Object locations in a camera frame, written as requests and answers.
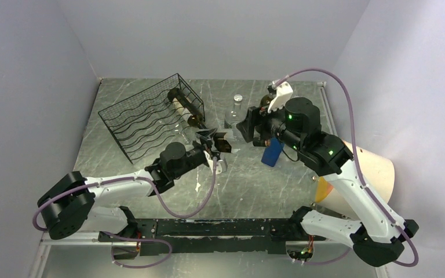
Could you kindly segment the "dark green labelled wine bottle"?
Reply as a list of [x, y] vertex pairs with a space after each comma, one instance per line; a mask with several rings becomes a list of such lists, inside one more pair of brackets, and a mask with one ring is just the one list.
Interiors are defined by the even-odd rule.
[[207, 129], [204, 117], [198, 107], [192, 103], [188, 96], [180, 88], [172, 88], [168, 91], [167, 99], [184, 119], [188, 126], [198, 129]]

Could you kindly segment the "clear wine bottle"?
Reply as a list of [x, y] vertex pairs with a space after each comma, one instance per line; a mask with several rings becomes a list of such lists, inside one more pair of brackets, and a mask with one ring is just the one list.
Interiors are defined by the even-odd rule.
[[188, 125], [182, 116], [167, 116], [158, 120], [162, 128], [168, 130], [169, 135], [174, 135], [176, 139], [181, 139], [185, 144], [191, 144], [195, 139], [195, 129]]

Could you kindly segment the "square black-capped liquor bottle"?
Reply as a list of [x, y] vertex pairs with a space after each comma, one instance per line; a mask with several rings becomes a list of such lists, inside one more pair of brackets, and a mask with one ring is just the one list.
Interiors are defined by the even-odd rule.
[[271, 144], [270, 138], [254, 137], [252, 140], [254, 147], [269, 147]]

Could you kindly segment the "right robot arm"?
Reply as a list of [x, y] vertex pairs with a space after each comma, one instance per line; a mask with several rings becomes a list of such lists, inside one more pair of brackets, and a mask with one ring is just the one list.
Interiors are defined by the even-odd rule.
[[331, 184], [358, 217], [356, 221], [344, 220], [304, 206], [290, 218], [292, 237], [302, 240], [312, 235], [337, 241], [375, 267], [398, 263], [418, 224], [402, 218], [380, 199], [359, 171], [357, 153], [339, 137], [322, 130], [319, 108], [309, 99], [292, 98], [274, 112], [250, 107], [237, 128], [247, 142], [259, 133], [292, 148], [297, 159]]

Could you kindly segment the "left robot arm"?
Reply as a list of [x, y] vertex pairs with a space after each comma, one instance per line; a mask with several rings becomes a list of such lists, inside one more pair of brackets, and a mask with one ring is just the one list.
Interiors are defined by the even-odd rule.
[[199, 130], [190, 150], [180, 142], [171, 142], [142, 170], [98, 178], [72, 171], [39, 198], [33, 226], [53, 240], [77, 232], [109, 232], [131, 240], [137, 233], [132, 212], [125, 206], [108, 207], [108, 203], [126, 196], [160, 196], [175, 180], [201, 165], [213, 175], [225, 172], [222, 154], [232, 152], [234, 139], [229, 129]]

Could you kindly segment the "clear round silver-capped bottle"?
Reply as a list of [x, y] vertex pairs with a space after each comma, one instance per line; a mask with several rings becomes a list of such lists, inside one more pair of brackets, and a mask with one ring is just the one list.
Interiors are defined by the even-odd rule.
[[243, 140], [243, 136], [236, 125], [242, 122], [246, 116], [245, 109], [242, 107], [242, 102], [242, 95], [234, 95], [232, 104], [226, 109], [224, 118], [224, 128], [232, 130], [234, 137], [238, 140]]

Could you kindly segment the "tall dark wine bottle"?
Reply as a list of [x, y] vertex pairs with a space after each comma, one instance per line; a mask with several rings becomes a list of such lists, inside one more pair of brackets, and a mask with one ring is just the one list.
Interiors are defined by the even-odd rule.
[[266, 94], [260, 100], [260, 107], [268, 107], [274, 98], [275, 98], [274, 94], [271, 93]]

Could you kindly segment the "blue liquid glass bottle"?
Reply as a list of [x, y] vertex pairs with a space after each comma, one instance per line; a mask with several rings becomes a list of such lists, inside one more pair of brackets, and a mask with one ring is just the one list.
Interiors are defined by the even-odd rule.
[[269, 167], [275, 167], [282, 150], [283, 144], [277, 138], [271, 138], [263, 152], [261, 162]]

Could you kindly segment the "cream drum orange lid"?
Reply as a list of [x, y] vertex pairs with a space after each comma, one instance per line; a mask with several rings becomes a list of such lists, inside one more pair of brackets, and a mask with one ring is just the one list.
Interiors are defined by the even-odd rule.
[[[385, 202], [389, 202], [395, 183], [395, 169], [392, 161], [359, 146], [356, 150], [364, 178], [372, 183]], [[315, 203], [353, 220], [359, 219], [342, 195], [322, 177], [318, 178]]]

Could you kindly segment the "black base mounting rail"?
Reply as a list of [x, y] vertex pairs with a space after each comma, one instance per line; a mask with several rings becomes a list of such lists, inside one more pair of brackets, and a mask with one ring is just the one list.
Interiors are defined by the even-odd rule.
[[145, 239], [140, 256], [188, 253], [266, 252], [286, 255], [292, 243], [307, 244], [311, 239], [287, 218], [226, 218], [180, 220], [138, 218], [116, 239], [100, 232], [102, 243], [119, 246], [126, 238]]

